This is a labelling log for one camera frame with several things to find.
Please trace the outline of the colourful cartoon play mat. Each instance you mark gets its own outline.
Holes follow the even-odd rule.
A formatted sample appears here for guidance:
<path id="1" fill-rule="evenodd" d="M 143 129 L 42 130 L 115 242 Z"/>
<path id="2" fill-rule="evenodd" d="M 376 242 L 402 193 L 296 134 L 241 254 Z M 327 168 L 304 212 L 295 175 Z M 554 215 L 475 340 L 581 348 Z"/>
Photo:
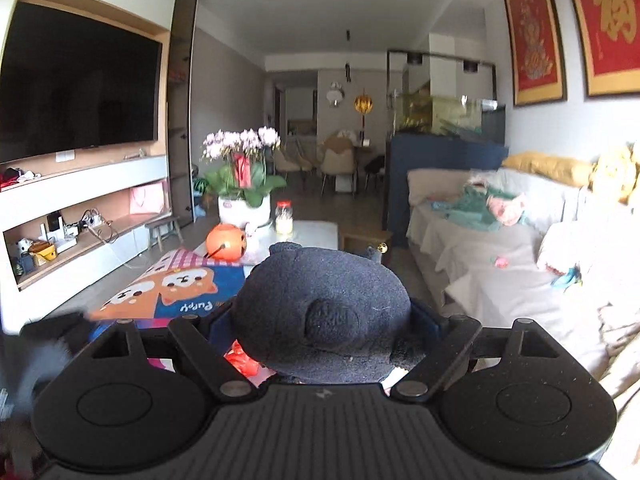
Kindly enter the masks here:
<path id="1" fill-rule="evenodd" d="M 172 318 L 205 316 L 235 296 L 245 281 L 237 263 L 205 258 L 183 248 L 166 252 L 136 280 L 89 314 L 96 323 L 89 337 L 101 335 L 120 318 L 141 328 L 165 327 Z"/>

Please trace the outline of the grey covered sofa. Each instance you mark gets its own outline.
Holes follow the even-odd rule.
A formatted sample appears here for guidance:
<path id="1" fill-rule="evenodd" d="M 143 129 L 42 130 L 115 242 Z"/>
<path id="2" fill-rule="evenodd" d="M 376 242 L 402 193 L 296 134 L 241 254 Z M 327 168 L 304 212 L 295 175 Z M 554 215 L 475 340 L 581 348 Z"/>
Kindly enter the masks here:
<path id="1" fill-rule="evenodd" d="M 525 222 L 480 232 L 431 208 L 467 184 L 523 195 Z M 407 240 L 439 309 L 495 327 L 532 318 L 618 410 L 638 401 L 638 211 L 532 174 L 473 171 L 456 194 L 411 208 Z"/>

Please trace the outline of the small wooden stool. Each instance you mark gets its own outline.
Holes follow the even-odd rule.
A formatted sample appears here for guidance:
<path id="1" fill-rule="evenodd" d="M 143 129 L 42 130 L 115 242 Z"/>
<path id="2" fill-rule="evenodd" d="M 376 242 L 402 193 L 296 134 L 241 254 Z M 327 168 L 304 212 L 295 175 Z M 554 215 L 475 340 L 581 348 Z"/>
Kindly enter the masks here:
<path id="1" fill-rule="evenodd" d="M 148 231 L 148 248 L 156 245 L 162 252 L 163 240 L 169 235 L 175 235 L 179 242 L 183 243 L 180 224 L 178 218 L 175 216 L 165 216 L 146 222 L 144 227 Z"/>

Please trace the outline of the black plush toy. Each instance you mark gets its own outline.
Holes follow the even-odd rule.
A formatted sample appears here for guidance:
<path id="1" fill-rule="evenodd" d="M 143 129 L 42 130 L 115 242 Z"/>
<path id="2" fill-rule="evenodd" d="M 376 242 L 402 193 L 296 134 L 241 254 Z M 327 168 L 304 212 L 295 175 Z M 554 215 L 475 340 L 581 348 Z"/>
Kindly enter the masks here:
<path id="1" fill-rule="evenodd" d="M 425 356 L 401 280 L 334 249 L 271 245 L 233 299 L 231 322 L 253 360 L 306 384 L 382 382 Z"/>

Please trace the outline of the red framed wall picture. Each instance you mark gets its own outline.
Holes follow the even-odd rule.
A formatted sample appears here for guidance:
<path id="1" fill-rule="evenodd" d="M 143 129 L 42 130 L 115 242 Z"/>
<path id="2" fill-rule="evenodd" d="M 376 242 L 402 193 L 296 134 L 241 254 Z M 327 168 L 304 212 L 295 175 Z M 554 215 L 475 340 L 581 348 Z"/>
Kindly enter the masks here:
<path id="1" fill-rule="evenodd" d="M 511 48 L 513 105 L 567 99 L 564 53 L 555 0 L 503 0 Z"/>

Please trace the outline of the orange pumpkin bucket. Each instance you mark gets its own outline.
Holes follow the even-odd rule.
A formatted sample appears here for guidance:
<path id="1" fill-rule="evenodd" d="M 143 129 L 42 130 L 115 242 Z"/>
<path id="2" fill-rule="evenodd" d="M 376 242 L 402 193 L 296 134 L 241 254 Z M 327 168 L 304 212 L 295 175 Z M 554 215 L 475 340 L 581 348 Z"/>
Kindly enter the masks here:
<path id="1" fill-rule="evenodd" d="M 218 223 L 209 231 L 205 240 L 207 258 L 235 262 L 246 252 L 245 232 L 229 223 Z"/>

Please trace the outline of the pink orchid potted plant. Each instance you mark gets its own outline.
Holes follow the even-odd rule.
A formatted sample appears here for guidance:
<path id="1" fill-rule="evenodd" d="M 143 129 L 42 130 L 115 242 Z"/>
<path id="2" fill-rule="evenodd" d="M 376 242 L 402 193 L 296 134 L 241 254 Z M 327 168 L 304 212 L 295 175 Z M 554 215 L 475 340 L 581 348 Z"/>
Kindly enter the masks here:
<path id="1" fill-rule="evenodd" d="M 279 151 L 276 129 L 218 130 L 203 141 L 203 158 L 220 165 L 204 176 L 205 191 L 217 199 L 218 217 L 240 229 L 271 221 L 271 192 L 285 188 L 284 177 L 268 174 L 267 156 Z"/>

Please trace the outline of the beige dining chair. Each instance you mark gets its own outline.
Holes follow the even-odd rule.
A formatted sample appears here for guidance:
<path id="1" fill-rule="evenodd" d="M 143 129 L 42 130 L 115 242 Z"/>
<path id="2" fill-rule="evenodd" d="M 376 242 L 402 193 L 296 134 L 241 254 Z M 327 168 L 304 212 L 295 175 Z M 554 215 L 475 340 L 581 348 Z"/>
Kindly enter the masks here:
<path id="1" fill-rule="evenodd" d="M 320 164 L 322 173 L 321 193 L 326 190 L 329 178 L 337 181 L 338 176 L 349 176 L 350 190 L 356 194 L 357 165 L 354 144 L 344 136 L 330 136 L 323 143 L 323 158 Z"/>

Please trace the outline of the yellow pillow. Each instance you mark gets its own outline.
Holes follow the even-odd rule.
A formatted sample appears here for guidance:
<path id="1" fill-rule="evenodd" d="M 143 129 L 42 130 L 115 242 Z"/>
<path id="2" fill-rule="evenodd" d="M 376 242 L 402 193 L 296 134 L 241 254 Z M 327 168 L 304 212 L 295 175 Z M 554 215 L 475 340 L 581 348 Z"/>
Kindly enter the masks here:
<path id="1" fill-rule="evenodd" d="M 573 188 L 587 186 L 593 172 L 593 164 L 590 162 L 537 152 L 510 155 L 501 166 L 523 174 L 544 177 Z"/>

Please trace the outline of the clear jar red lid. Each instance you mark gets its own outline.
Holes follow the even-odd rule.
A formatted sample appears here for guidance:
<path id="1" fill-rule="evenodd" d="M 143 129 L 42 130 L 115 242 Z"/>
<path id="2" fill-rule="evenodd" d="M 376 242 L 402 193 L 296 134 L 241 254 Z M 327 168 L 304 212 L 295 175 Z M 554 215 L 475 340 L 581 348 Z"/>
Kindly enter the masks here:
<path id="1" fill-rule="evenodd" d="M 274 229 L 279 235 L 291 235 L 294 230 L 293 207 L 290 200 L 279 200 L 274 215 Z"/>

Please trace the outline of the white tv shelf unit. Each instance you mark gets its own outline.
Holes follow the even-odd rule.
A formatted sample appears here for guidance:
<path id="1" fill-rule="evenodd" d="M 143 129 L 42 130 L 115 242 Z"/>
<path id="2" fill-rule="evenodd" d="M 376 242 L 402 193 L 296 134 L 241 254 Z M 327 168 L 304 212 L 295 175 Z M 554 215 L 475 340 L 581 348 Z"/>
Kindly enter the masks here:
<path id="1" fill-rule="evenodd" d="M 1 193 L 1 321 L 10 333 L 136 258 L 169 214 L 164 156 L 75 169 Z M 130 188 L 162 182 L 160 214 L 130 214 Z"/>

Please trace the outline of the yellow duck plush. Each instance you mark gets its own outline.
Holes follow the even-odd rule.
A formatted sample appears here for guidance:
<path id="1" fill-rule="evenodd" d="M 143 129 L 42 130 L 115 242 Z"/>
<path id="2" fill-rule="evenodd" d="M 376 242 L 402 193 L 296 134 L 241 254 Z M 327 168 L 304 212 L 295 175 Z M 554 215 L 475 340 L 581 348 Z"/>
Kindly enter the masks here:
<path id="1" fill-rule="evenodd" d="M 594 164 L 589 176 L 590 191 L 607 200 L 627 205 L 638 179 L 638 158 L 631 144 L 614 145 Z"/>

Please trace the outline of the wooden side table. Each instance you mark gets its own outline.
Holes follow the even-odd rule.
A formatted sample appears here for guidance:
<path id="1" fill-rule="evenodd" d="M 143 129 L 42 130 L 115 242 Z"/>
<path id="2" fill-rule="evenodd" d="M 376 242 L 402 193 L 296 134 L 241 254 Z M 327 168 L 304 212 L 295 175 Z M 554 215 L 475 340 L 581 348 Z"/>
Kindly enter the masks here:
<path id="1" fill-rule="evenodd" d="M 361 226 L 340 227 L 340 249 L 387 266 L 390 262 L 393 234 Z"/>

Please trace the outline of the dark blue cabinet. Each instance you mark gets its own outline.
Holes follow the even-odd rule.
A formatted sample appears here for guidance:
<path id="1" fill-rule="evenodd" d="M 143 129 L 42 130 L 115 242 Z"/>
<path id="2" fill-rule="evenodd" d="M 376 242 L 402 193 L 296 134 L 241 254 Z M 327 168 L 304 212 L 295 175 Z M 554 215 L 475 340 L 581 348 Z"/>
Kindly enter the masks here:
<path id="1" fill-rule="evenodd" d="M 509 149 L 444 136 L 398 133 L 386 145 L 382 227 L 396 247 L 408 245 L 411 208 L 454 195 L 473 171 L 498 169 Z"/>

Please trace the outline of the pink paper bag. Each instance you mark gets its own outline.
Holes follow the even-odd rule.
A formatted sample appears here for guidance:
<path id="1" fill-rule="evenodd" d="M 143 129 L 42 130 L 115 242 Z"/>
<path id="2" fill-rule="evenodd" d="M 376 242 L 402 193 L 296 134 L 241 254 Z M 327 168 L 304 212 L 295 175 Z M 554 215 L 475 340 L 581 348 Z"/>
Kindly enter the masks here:
<path id="1" fill-rule="evenodd" d="M 162 182 L 154 182 L 130 188 L 130 214 L 160 214 L 165 209 L 165 192 Z"/>

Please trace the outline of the glass fish tank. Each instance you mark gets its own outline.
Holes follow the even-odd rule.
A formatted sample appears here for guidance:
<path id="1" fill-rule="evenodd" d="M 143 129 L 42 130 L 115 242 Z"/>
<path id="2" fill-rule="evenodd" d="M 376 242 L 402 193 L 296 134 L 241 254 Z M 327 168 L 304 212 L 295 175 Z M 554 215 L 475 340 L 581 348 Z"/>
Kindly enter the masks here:
<path id="1" fill-rule="evenodd" d="M 387 135 L 431 134 L 505 144 L 495 64 L 455 54 L 386 51 Z"/>

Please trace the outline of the green clothing on sofa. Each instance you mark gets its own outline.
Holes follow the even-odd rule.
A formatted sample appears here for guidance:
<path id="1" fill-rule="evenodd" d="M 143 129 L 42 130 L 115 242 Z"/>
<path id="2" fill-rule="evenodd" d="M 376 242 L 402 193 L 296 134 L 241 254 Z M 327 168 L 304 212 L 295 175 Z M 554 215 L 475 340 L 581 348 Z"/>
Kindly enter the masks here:
<path id="1" fill-rule="evenodd" d="M 525 222 L 525 198 L 492 188 L 467 184 L 454 200 L 431 202 L 431 208 L 465 229 L 497 232 Z"/>

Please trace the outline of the black television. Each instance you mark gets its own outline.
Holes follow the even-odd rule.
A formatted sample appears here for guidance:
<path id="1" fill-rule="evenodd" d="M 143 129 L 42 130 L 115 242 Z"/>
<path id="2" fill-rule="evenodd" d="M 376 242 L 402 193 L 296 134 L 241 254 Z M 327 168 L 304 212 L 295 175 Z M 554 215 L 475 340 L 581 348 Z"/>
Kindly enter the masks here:
<path id="1" fill-rule="evenodd" d="M 17 3 L 1 63 L 1 159 L 154 141 L 160 43 Z"/>

